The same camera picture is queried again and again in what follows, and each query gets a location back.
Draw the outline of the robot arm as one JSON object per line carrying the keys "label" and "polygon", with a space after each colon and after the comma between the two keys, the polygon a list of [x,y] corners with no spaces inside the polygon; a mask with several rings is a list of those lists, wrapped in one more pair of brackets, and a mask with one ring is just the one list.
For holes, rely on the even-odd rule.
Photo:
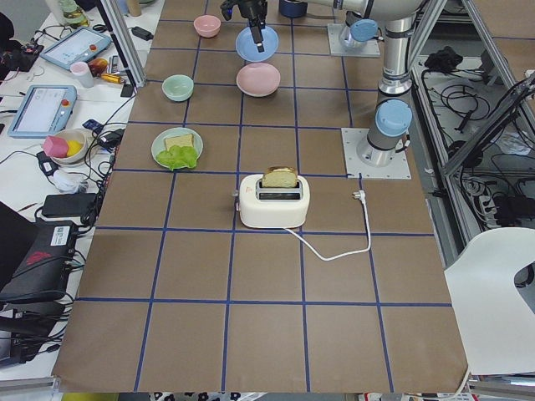
{"label": "robot arm", "polygon": [[396,153],[396,146],[411,125],[408,104],[410,79],[410,41],[417,13],[424,1],[322,1],[322,5],[355,13],[362,21],[385,25],[382,77],[378,83],[378,103],[374,122],[356,146],[357,156],[367,165],[386,167]]}
{"label": "robot arm", "polygon": [[[264,53],[264,37],[262,31],[266,28],[266,16],[268,13],[268,3],[266,1],[230,1],[227,10],[222,12],[226,19],[232,17],[232,8],[237,5],[243,18],[248,20],[248,27],[252,34],[252,41],[259,53]],[[343,49],[357,48],[368,41],[374,42],[378,31],[376,21],[368,18],[357,18],[349,23],[349,16],[346,14],[346,26],[339,33],[339,43]]]}

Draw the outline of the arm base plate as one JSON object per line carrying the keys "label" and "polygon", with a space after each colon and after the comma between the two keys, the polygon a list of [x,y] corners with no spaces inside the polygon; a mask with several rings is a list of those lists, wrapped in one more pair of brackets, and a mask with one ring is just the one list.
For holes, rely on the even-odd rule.
{"label": "arm base plate", "polygon": [[378,58],[380,47],[376,39],[367,42],[356,41],[344,23],[329,23],[328,38],[330,54],[333,56]]}
{"label": "arm base plate", "polygon": [[377,150],[368,141],[368,129],[342,128],[346,175],[371,180],[410,180],[402,140],[392,150]]}

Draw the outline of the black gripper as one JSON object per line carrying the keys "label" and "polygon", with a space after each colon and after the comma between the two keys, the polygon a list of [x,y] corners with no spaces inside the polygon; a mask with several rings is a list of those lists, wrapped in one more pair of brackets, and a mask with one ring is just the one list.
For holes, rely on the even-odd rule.
{"label": "black gripper", "polygon": [[241,0],[238,8],[243,18],[248,20],[252,40],[259,53],[264,52],[262,31],[266,25],[268,2],[266,0]]}

